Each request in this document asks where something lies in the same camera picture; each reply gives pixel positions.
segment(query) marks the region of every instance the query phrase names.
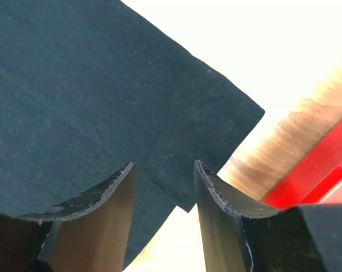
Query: red surface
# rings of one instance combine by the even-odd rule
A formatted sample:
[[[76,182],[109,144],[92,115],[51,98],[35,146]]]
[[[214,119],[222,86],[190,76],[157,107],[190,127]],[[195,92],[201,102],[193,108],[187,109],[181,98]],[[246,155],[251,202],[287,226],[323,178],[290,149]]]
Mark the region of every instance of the red surface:
[[[341,203],[342,202],[342,180],[340,180],[335,186],[332,187],[318,203]]]
[[[299,203],[316,203],[341,179],[342,120],[262,201],[282,209]]]

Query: wood grain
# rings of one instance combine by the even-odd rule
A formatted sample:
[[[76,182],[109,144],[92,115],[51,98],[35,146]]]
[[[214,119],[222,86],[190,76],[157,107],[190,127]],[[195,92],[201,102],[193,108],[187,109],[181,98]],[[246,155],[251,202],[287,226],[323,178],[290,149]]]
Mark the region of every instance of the wood grain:
[[[342,62],[285,114],[277,119],[266,114],[218,175],[261,199],[341,119]]]

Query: black t-shirt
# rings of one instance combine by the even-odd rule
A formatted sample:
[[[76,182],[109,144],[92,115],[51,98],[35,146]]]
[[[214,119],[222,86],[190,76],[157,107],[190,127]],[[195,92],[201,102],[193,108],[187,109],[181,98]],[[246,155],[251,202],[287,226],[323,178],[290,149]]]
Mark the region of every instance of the black t-shirt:
[[[44,211],[136,162],[127,265],[195,204],[194,160],[218,171],[263,112],[120,1],[0,0],[0,212]]]

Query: wooden surface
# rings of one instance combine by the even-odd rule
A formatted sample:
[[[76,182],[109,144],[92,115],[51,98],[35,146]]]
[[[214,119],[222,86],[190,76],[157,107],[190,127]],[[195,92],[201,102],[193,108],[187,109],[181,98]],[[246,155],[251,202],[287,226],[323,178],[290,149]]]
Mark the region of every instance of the wooden surface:
[[[342,1],[123,1],[266,110],[219,172],[243,192],[262,197],[342,118]],[[197,208],[176,208],[126,271],[205,271],[201,244]]]
[[[268,129],[262,120],[219,176],[245,194],[262,199],[341,119],[342,64]]]

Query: cloth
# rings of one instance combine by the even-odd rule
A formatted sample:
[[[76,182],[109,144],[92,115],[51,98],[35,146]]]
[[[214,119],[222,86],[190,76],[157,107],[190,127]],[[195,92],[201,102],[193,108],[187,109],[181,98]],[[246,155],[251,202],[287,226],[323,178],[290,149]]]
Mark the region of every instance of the cloth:
[[[138,165],[125,265],[264,111],[116,0],[0,0],[0,212],[44,211]]]

